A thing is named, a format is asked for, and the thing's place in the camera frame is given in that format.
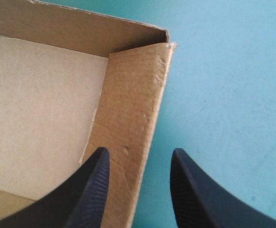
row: light blue floor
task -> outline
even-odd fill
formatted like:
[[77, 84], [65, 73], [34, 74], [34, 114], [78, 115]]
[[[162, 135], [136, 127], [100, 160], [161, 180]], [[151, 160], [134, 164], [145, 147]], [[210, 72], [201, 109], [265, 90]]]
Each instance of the light blue floor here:
[[171, 153], [276, 218], [276, 0], [51, 0], [168, 28], [179, 43], [134, 228], [175, 228]]

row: white cardboard surface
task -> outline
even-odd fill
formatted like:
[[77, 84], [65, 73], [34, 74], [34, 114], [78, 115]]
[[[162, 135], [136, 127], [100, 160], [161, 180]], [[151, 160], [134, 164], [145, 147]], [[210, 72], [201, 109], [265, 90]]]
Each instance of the white cardboard surface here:
[[107, 58], [0, 37], [0, 190], [37, 200], [79, 166]]

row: blue surface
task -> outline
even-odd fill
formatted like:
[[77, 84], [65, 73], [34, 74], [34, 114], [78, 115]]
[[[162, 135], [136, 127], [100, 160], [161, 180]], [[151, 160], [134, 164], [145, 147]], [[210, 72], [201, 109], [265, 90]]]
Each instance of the blue surface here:
[[175, 228], [171, 153], [276, 218], [276, 0], [51, 0], [168, 28], [179, 43], [134, 228]]

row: open cardboard box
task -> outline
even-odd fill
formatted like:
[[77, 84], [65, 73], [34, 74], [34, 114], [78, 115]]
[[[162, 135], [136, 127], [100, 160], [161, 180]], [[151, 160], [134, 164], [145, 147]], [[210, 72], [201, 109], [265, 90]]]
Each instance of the open cardboard box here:
[[0, 0], [0, 219], [105, 146], [102, 227], [130, 227], [174, 48], [156, 26]]

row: textured black material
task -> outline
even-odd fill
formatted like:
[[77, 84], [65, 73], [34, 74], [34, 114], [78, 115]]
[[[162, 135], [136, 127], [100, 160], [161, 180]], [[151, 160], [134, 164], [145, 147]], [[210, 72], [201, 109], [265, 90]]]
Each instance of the textured black material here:
[[0, 228], [100, 228], [108, 184], [109, 152], [98, 148], [51, 193], [0, 220]]
[[276, 220], [218, 185], [183, 149], [172, 156], [171, 198], [179, 228], [276, 228]]

